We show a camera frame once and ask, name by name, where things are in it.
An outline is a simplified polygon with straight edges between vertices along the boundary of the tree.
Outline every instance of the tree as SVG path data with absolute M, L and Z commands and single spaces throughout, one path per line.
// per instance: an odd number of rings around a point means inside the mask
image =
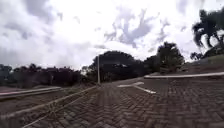
M 191 53 L 191 56 L 190 56 L 192 60 L 200 60 L 202 59 L 202 57 L 203 57 L 202 53 L 196 53 L 196 52 Z
M 119 52 L 108 51 L 99 55 L 101 81 L 114 81 L 129 79 L 145 74 L 144 65 L 140 60 L 135 60 L 131 55 Z M 97 57 L 88 67 L 87 76 L 94 81 L 97 80 Z
M 192 27 L 192 30 L 194 32 L 194 41 L 197 46 L 204 46 L 201 39 L 202 36 L 205 35 L 206 44 L 208 45 L 208 47 L 213 47 L 210 39 L 211 37 L 214 37 L 215 39 L 217 39 L 220 46 L 224 49 L 223 36 L 219 37 L 218 35 L 218 31 L 221 30 L 221 27 L 224 27 L 221 25 L 220 20 L 218 20 L 221 14 L 222 13 L 218 12 L 207 13 L 205 10 L 200 11 L 200 22 L 195 23 Z
M 184 63 L 184 57 L 180 54 L 175 43 L 164 42 L 158 48 L 157 57 L 160 68 L 173 69 L 173 71 Z
M 156 55 L 148 57 L 143 63 L 147 73 L 159 71 L 159 59 Z
M 0 84 L 8 82 L 12 67 L 0 64 Z

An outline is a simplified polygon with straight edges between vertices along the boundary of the sky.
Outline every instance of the sky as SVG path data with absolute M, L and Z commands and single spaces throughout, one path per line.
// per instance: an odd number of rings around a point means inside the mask
M 144 60 L 164 41 L 189 61 L 192 24 L 224 0 L 0 0 L 0 63 L 80 69 L 108 50 Z

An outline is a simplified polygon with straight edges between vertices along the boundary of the gray cloud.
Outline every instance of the gray cloud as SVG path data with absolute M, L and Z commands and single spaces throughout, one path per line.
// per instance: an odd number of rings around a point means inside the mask
M 22 26 L 16 24 L 16 23 L 7 23 L 5 26 L 7 29 L 15 30 L 18 33 L 21 34 L 21 37 L 24 39 L 28 39 L 29 37 L 32 36 L 31 33 L 28 33 Z
M 165 27 L 170 26 L 170 23 L 167 20 L 160 20 L 160 23 L 162 23 L 162 27 L 160 29 L 160 32 L 158 34 L 158 37 L 156 38 L 156 43 L 157 42 L 164 42 L 164 39 L 169 35 L 167 33 L 164 32 Z
M 53 21 L 54 17 L 51 13 L 52 7 L 47 5 L 49 0 L 25 0 L 28 12 L 37 16 L 46 22 Z
M 185 14 L 186 8 L 187 8 L 187 3 L 188 0 L 178 0 L 177 2 L 177 9 L 180 11 L 182 14 Z
M 136 39 L 146 36 L 152 29 L 152 25 L 149 24 L 150 21 L 156 19 L 157 17 L 149 17 L 145 19 L 145 13 L 147 9 L 142 9 L 142 12 L 139 17 L 134 16 L 130 10 L 125 8 L 119 8 L 120 15 L 117 17 L 117 20 L 113 24 L 114 32 L 106 33 L 104 36 L 108 40 L 117 40 L 125 44 L 131 44 L 133 47 L 136 47 Z M 137 28 L 130 30 L 130 20 L 139 20 Z M 117 37 L 117 30 L 122 30 L 122 35 Z

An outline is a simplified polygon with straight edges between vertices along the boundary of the palm tree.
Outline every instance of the palm tree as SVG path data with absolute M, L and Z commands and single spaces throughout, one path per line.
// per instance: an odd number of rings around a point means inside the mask
M 217 24 L 217 18 L 219 14 L 217 12 L 207 13 L 205 10 L 200 11 L 200 22 L 193 25 L 194 41 L 197 46 L 203 47 L 204 44 L 201 41 L 203 35 L 205 35 L 206 43 L 208 47 L 213 47 L 210 39 L 214 37 L 222 48 L 224 48 L 223 40 L 218 35 L 218 31 L 221 30 Z

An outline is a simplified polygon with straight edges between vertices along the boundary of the green foliage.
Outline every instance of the green foliage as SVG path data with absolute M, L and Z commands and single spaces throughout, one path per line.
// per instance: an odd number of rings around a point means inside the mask
M 175 43 L 164 42 L 158 48 L 157 57 L 162 68 L 176 68 L 184 63 L 184 57 L 180 54 Z
M 101 81 L 115 81 L 143 76 L 146 74 L 143 62 L 135 60 L 131 55 L 119 52 L 108 51 L 99 55 Z M 87 76 L 97 81 L 97 57 L 88 68 L 83 68 Z
M 35 85 L 72 86 L 80 82 L 90 81 L 81 75 L 80 71 L 74 71 L 69 67 L 42 68 L 31 64 L 12 70 L 10 66 L 0 65 L 0 85 L 30 88 Z
M 224 35 L 218 34 L 218 31 L 224 30 L 224 8 L 219 11 L 212 11 L 209 13 L 205 10 L 201 10 L 199 15 L 200 22 L 195 23 L 192 27 L 196 45 L 199 47 L 203 47 L 204 44 L 202 43 L 201 38 L 205 36 L 206 44 L 208 47 L 213 47 L 210 39 L 215 38 L 222 49 L 224 49 Z
M 202 59 L 202 57 L 203 57 L 203 54 L 202 54 L 202 53 L 196 53 L 196 52 L 193 52 L 193 53 L 191 53 L 191 55 L 190 55 L 190 58 L 191 58 L 192 60 L 200 60 L 200 59 Z

